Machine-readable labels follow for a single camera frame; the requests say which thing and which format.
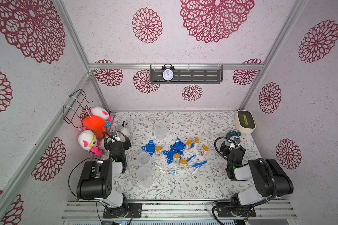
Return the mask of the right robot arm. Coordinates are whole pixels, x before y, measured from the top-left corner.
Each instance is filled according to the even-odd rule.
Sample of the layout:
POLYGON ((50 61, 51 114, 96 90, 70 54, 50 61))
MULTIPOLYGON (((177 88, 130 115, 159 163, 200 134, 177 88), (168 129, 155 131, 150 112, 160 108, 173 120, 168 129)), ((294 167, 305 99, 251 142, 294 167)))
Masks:
POLYGON ((218 215, 224 217, 254 216, 254 207, 294 191, 290 178, 274 159, 252 159, 243 164, 245 149, 232 143, 223 142, 217 150, 227 161, 226 172, 231 181, 252 180, 248 189, 235 193, 230 203, 220 204, 218 215))

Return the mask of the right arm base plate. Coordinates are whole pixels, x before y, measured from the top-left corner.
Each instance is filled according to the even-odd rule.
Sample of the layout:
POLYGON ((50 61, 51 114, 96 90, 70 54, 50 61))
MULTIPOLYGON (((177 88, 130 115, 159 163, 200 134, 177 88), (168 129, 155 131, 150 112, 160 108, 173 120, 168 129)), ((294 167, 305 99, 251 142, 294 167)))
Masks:
POLYGON ((256 217, 257 214, 254 207, 239 206, 239 205, 217 205, 219 217, 256 217))

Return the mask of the slim yellow cap tube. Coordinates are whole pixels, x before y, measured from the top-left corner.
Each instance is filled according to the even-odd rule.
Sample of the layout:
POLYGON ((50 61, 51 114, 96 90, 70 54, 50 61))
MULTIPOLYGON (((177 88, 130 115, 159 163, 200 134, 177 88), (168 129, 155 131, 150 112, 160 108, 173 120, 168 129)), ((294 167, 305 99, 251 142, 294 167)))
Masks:
POLYGON ((198 138, 198 137, 195 137, 195 139, 194 139, 194 146, 193 146, 193 149, 194 149, 194 150, 197 149, 198 144, 199 144, 199 138, 198 138))

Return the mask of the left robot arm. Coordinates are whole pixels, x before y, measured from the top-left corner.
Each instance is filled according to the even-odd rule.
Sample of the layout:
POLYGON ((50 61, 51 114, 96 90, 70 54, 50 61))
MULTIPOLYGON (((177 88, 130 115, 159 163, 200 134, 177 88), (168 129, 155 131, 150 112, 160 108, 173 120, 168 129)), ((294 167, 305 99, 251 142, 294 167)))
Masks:
POLYGON ((103 133, 104 147, 109 151, 105 160, 84 161, 77 189, 76 198, 100 202, 107 213, 113 217, 129 215, 129 206, 125 194, 113 189, 113 176, 126 171, 127 160, 123 143, 110 133, 103 133))

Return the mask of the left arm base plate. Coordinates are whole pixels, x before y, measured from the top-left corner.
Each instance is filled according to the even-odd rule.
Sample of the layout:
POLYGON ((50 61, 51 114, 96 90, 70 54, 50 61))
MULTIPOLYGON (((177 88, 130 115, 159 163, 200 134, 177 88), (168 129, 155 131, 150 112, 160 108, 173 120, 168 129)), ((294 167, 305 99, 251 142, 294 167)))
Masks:
POLYGON ((116 208, 105 207, 103 218, 119 219, 119 218, 141 218, 142 203, 124 203, 123 206, 116 208))

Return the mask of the red white toothpaste tube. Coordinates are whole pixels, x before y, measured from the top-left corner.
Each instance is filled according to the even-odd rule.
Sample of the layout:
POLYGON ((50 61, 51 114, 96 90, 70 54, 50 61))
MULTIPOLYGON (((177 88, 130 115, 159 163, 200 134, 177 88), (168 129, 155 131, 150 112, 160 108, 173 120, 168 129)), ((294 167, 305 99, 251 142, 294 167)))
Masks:
POLYGON ((175 170, 160 170, 160 172, 164 174, 169 174, 169 175, 176 175, 177 172, 175 170))

